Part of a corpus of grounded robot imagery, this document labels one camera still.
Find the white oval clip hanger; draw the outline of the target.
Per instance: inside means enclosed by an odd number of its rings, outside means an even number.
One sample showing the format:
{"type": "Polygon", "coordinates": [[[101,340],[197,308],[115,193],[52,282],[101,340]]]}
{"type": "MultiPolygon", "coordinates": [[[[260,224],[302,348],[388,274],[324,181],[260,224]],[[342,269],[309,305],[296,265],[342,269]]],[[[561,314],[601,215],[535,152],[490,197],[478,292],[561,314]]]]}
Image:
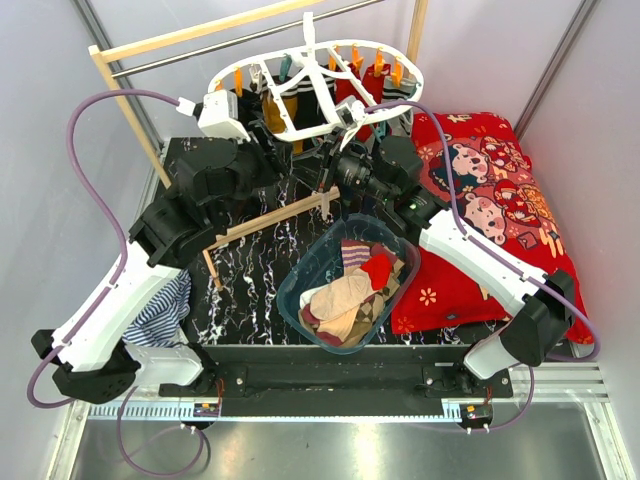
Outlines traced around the white oval clip hanger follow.
{"type": "Polygon", "coordinates": [[[258,92],[270,93],[276,101],[286,129],[283,133],[274,135],[289,143],[320,137],[335,128],[343,128],[336,107],[345,99],[351,100],[355,97],[351,95],[336,104],[337,79],[351,81],[366,101],[364,106],[367,119],[363,126],[381,124],[407,114],[407,103],[418,101],[424,88],[424,76],[418,67],[399,50],[385,44],[364,40],[318,42],[315,39],[313,17],[310,12],[303,15],[304,45],[242,59],[216,74],[209,84],[208,93],[224,89],[234,92],[239,100],[243,87],[242,74],[249,73],[258,87],[258,92]],[[363,61],[359,55],[361,48],[370,49],[375,53],[376,75],[380,74],[385,63],[391,65],[390,74],[385,80],[389,80],[395,90],[408,89],[401,97],[390,102],[386,102],[382,97],[381,102],[377,103],[364,89],[361,80],[350,68],[350,65],[354,65],[356,69],[360,67],[363,61]],[[320,123],[315,126],[299,127],[290,119],[282,103],[283,96],[303,93],[309,93],[316,100],[320,123]]]}

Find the beige sock with red cuff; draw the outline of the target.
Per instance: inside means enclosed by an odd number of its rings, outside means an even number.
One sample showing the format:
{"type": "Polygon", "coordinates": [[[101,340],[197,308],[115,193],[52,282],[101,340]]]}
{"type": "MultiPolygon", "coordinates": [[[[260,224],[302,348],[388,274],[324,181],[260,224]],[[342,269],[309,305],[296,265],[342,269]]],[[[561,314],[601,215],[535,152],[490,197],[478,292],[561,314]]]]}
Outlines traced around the beige sock with red cuff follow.
{"type": "Polygon", "coordinates": [[[330,202],[331,202],[331,190],[327,190],[323,192],[320,196],[321,199],[321,217],[323,221],[328,220],[328,216],[330,213],[330,202]]]}

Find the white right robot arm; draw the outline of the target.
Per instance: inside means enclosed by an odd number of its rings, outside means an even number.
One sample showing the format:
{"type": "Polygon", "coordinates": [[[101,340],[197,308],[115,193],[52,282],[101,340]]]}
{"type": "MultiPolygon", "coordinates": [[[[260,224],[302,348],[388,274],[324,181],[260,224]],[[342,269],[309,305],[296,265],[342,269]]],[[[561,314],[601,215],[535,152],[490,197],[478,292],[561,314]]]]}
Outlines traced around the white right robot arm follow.
{"type": "Polygon", "coordinates": [[[311,185],[319,192],[349,187],[377,200],[378,215],[395,233],[452,264],[488,289],[510,321],[478,341],[454,371],[466,396],[486,389],[508,367],[539,366],[584,314],[576,307],[575,283],[563,270],[547,273],[506,252],[494,234],[481,232],[478,219],[444,201],[419,182],[422,161],[406,137],[386,137],[371,156],[336,130],[319,145],[311,185]]]}

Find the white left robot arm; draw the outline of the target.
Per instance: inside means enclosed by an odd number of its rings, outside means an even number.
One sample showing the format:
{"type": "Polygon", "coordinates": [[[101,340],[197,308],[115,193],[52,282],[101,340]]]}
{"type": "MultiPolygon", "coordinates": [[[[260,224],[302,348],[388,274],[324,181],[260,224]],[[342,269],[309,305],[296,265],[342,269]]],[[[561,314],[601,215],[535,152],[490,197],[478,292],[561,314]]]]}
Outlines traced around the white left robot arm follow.
{"type": "Polygon", "coordinates": [[[125,330],[147,303],[204,249],[226,233],[229,208],[291,170],[293,146],[271,133],[248,141],[206,138],[175,162],[172,184],[121,233],[114,269],[56,330],[39,330],[32,345],[67,402],[103,404],[132,387],[175,385],[196,396],[215,386],[216,372],[193,344],[127,343],[125,330]]]}

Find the mustard yellow hanging sock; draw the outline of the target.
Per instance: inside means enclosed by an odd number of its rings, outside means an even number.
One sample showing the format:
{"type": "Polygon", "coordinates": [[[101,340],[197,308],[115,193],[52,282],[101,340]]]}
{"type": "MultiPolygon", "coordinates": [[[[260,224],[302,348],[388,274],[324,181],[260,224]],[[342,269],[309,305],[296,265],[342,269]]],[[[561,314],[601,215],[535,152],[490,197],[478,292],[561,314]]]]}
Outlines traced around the mustard yellow hanging sock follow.
{"type": "MultiPolygon", "coordinates": [[[[298,98],[296,95],[282,97],[282,103],[286,108],[291,120],[295,119],[298,109],[298,98]]],[[[286,129],[285,122],[281,117],[276,101],[270,93],[262,95],[262,110],[267,128],[273,133],[283,133],[286,129]]]]}

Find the red hanging sock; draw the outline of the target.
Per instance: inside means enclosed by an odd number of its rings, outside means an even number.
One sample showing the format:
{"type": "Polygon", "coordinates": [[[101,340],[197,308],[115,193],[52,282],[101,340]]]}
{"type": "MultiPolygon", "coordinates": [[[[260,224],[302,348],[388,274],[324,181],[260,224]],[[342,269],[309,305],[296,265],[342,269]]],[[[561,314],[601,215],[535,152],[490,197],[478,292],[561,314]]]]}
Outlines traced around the red hanging sock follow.
{"type": "MultiPolygon", "coordinates": [[[[370,65],[362,77],[359,76],[359,71],[354,65],[350,65],[350,68],[354,75],[361,80],[364,89],[372,95],[377,103],[382,100],[382,91],[384,87],[385,78],[390,74],[391,65],[385,63],[380,74],[375,74],[375,65],[370,65]]],[[[335,81],[335,103],[338,104],[345,98],[353,95],[357,100],[360,100],[364,105],[366,101],[362,98],[359,92],[355,89],[354,85],[349,80],[337,79],[335,81]]],[[[356,139],[362,143],[367,141],[374,141],[374,134],[370,126],[363,126],[356,134],[356,139]]]]}

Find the purple striped beige sock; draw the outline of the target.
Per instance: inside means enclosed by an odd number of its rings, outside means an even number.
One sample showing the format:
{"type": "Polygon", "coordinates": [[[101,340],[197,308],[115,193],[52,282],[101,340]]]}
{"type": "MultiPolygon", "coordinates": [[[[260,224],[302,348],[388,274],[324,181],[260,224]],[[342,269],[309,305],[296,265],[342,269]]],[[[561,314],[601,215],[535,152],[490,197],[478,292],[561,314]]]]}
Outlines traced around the purple striped beige sock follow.
{"type": "Polygon", "coordinates": [[[345,274],[351,273],[365,264],[382,247],[379,243],[342,239],[340,253],[345,274]]]}

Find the red cartoon print pillow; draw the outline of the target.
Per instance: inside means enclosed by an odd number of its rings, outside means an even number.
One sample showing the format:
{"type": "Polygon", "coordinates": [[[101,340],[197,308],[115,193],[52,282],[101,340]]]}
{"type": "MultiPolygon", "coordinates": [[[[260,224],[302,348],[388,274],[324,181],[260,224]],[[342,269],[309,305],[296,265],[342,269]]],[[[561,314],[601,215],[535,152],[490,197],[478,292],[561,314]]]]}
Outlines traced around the red cartoon print pillow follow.
{"type": "MultiPolygon", "coordinates": [[[[557,222],[510,123],[488,113],[416,114],[412,140],[424,168],[422,184],[444,201],[457,201],[460,217],[518,259],[553,273],[575,267],[557,222]]],[[[396,305],[397,335],[508,321],[510,315],[456,267],[422,252],[420,269],[396,305]]]]}

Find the clear blue plastic bin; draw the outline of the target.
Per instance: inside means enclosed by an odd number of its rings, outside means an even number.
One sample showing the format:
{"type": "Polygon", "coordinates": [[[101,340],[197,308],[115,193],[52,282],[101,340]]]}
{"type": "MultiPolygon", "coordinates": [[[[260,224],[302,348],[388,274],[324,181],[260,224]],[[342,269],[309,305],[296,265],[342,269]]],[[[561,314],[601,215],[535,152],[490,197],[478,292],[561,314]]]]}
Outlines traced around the clear blue plastic bin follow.
{"type": "Polygon", "coordinates": [[[277,307],[313,344],[352,354],[387,323],[419,267],[417,247],[380,220],[354,214],[331,226],[292,268],[277,307]]]}

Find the blue striped cloth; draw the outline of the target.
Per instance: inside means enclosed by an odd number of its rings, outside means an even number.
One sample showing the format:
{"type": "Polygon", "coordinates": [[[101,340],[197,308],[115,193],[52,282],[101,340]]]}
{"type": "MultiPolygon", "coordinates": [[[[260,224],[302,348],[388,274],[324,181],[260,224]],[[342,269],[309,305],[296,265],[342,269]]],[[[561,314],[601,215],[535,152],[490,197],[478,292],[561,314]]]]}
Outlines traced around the blue striped cloth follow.
{"type": "Polygon", "coordinates": [[[140,347],[177,346],[181,322],[190,312],[191,276],[187,270],[162,287],[126,328],[122,339],[140,347]]]}

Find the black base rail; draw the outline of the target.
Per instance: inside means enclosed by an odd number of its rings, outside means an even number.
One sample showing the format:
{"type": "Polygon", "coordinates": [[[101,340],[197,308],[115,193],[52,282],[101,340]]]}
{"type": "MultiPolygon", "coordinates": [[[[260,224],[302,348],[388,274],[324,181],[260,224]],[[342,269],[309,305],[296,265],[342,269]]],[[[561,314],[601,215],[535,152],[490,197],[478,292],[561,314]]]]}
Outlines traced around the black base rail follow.
{"type": "Polygon", "coordinates": [[[339,355],[315,345],[221,345],[200,347],[199,352],[212,362],[208,372],[223,381],[227,398],[268,390],[318,389],[397,389],[435,398],[513,396],[505,369],[468,391],[456,385],[456,368],[466,352],[463,346],[368,345],[339,355]]]}

